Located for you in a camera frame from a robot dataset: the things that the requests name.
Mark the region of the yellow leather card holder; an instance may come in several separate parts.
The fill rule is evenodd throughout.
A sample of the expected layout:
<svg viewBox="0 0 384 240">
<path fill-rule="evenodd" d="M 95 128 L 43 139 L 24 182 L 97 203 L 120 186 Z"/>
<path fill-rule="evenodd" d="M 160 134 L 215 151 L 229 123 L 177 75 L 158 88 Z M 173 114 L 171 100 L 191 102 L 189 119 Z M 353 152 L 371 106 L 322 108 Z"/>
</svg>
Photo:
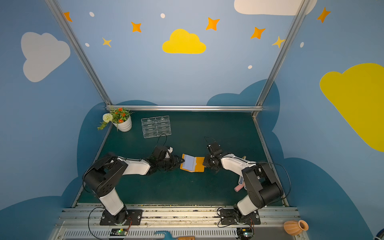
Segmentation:
<svg viewBox="0 0 384 240">
<path fill-rule="evenodd" d="M 193 157 L 190 155 L 183 154 L 182 158 L 185 160 L 180 169 L 190 173 L 203 173 L 205 171 L 204 157 Z"/>
</svg>

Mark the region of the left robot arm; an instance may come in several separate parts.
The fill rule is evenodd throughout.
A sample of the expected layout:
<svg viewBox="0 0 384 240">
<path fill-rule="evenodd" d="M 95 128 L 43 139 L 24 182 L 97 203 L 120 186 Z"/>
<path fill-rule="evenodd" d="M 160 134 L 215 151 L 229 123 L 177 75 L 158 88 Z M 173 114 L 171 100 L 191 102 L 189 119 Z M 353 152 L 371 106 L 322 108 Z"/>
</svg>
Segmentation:
<svg viewBox="0 0 384 240">
<path fill-rule="evenodd" d="M 153 153 L 144 159 L 129 159 L 107 154 L 93 163 L 83 175 L 83 183 L 97 196 L 107 213 L 113 217 L 122 214 L 125 208 L 116 186 L 122 176 L 148 176 L 156 171 L 168 172 L 181 166 L 185 160 L 173 154 L 173 148 L 156 146 Z"/>
</svg>

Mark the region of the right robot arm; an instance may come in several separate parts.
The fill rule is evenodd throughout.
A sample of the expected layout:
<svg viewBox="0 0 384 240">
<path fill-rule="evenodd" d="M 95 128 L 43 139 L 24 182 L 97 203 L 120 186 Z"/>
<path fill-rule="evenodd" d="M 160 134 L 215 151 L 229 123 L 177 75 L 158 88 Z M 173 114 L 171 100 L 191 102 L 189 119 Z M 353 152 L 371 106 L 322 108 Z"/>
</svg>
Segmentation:
<svg viewBox="0 0 384 240">
<path fill-rule="evenodd" d="M 209 154 L 203 165 L 209 169 L 231 171 L 243 178 L 247 195 L 235 206 L 235 216 L 240 219 L 259 210 L 277 199 L 282 199 L 284 190 L 268 162 L 253 162 L 225 154 L 217 143 L 207 145 Z"/>
</svg>

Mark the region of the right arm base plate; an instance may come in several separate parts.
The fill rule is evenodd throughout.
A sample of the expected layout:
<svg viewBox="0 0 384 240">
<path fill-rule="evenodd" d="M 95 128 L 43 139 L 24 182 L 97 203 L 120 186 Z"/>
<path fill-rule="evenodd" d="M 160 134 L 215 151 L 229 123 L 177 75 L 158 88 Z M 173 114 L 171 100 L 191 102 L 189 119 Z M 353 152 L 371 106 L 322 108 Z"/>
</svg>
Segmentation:
<svg viewBox="0 0 384 240">
<path fill-rule="evenodd" d="M 261 224 L 261 219 L 257 210 L 251 212 L 246 216 L 241 216 L 240 213 L 234 209 L 218 208 L 217 214 L 220 218 L 218 222 L 218 227 L 229 227 L 232 225 L 254 226 Z"/>
</svg>

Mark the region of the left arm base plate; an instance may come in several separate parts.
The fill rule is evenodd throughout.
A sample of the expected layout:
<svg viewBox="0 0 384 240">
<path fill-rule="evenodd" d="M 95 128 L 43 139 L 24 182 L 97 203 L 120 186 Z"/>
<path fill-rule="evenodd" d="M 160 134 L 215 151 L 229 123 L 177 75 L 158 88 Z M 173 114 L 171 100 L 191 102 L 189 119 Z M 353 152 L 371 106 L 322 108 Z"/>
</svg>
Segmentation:
<svg viewBox="0 0 384 240">
<path fill-rule="evenodd" d="M 116 215 L 112 215 L 107 210 L 103 211 L 100 220 L 101 226 L 138 226 L 141 224 L 142 210 L 122 209 Z"/>
</svg>

